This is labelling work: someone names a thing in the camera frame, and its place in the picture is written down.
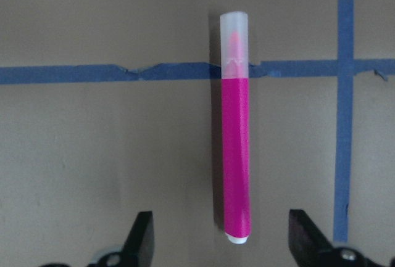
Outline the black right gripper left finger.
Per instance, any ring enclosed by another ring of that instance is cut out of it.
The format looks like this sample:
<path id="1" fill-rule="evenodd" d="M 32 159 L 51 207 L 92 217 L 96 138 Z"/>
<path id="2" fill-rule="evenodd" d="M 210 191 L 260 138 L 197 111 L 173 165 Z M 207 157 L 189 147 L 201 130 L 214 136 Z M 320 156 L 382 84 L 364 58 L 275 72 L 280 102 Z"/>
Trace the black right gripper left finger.
<path id="1" fill-rule="evenodd" d="M 121 250 L 109 252 L 87 266 L 151 266 L 154 257 L 154 215 L 139 212 Z"/>

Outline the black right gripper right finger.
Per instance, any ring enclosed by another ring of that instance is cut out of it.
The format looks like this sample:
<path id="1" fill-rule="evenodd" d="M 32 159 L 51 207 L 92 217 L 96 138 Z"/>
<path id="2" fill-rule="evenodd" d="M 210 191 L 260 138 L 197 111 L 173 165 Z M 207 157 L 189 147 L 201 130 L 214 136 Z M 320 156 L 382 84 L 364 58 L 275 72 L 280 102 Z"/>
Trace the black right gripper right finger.
<path id="1" fill-rule="evenodd" d="M 289 211 L 288 248 L 298 266 L 379 266 L 356 249 L 335 247 L 301 209 Z"/>

